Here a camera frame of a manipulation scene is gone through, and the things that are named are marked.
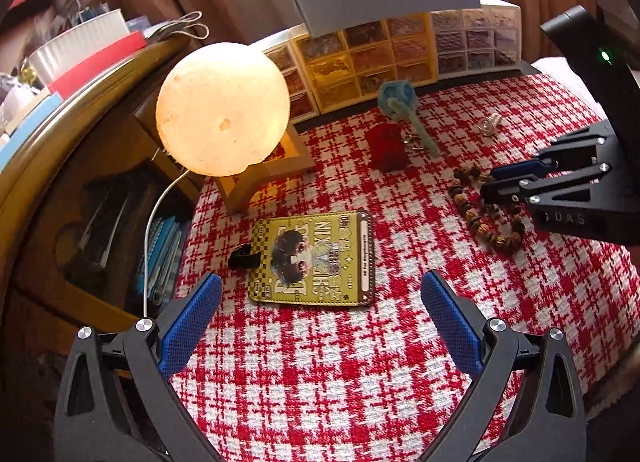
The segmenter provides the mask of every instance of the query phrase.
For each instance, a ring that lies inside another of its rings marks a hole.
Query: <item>red yarn object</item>
[[[398,124],[378,124],[365,133],[365,138],[371,150],[370,166],[373,169],[386,173],[409,165]]]

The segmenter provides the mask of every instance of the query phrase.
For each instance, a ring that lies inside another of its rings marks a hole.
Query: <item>red book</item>
[[[66,100],[95,76],[145,46],[146,42],[142,32],[132,32],[102,50],[98,50],[48,84],[49,92],[58,92]]]

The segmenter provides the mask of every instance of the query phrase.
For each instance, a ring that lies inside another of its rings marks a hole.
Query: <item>white power cable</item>
[[[145,284],[144,284],[144,290],[143,290],[143,294],[142,294],[142,317],[146,317],[146,294],[148,292],[148,283],[149,283],[149,258],[148,256],[148,249],[149,249],[149,230],[151,229],[151,222],[154,219],[154,216],[156,215],[156,211],[158,210],[158,207],[160,206],[160,202],[162,202],[162,200],[164,199],[164,197],[166,196],[166,194],[171,191],[171,188],[173,186],[175,186],[180,180],[182,180],[183,178],[185,178],[187,176],[187,174],[190,173],[190,171],[187,169],[185,170],[184,173],[182,173],[179,177],[177,177],[173,182],[171,182],[169,184],[169,187],[166,188],[164,190],[164,193],[162,193],[160,195],[160,198],[158,198],[158,201],[156,202],[156,205],[154,206],[153,210],[151,211],[151,215],[149,216],[149,221],[146,223],[146,231],[145,231],[145,247],[144,247],[144,251],[143,251],[143,256],[142,256],[142,261],[145,264]]]

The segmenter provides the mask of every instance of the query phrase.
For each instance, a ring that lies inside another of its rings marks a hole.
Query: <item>red and white tablecloth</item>
[[[595,122],[543,75],[423,95],[422,119],[446,156],[410,152],[405,171],[369,168],[373,109],[303,134],[316,167],[267,185],[248,214],[230,216],[214,183],[200,196],[178,293],[207,270],[224,283],[220,309],[173,385],[212,444],[231,461],[409,461],[432,441],[469,378],[457,371],[418,294],[436,268],[487,316],[517,331],[565,330],[582,390],[613,366],[640,329],[638,277],[623,249],[536,233],[498,257],[476,243],[447,195],[453,169],[529,158],[548,138]],[[504,119],[495,138],[475,127]],[[376,302],[308,309],[252,302],[248,274],[226,267],[265,217],[367,209],[374,217]],[[508,385],[482,445],[494,442],[517,391]]]

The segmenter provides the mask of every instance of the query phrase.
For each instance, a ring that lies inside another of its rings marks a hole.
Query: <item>wooden bead bracelet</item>
[[[491,175],[480,171],[478,166],[471,168],[463,167],[455,169],[453,180],[449,187],[449,196],[458,208],[458,212],[465,219],[472,234],[480,241],[487,243],[496,251],[511,254],[517,251],[522,245],[522,234],[524,224],[522,223],[522,207],[513,205],[510,207],[511,232],[502,235],[500,232],[492,231],[489,225],[482,223],[482,215],[487,214],[492,220],[497,218],[497,206],[486,206],[481,200],[479,211],[474,209],[463,193],[463,186],[471,184],[471,180],[476,180],[481,184],[491,182]]]

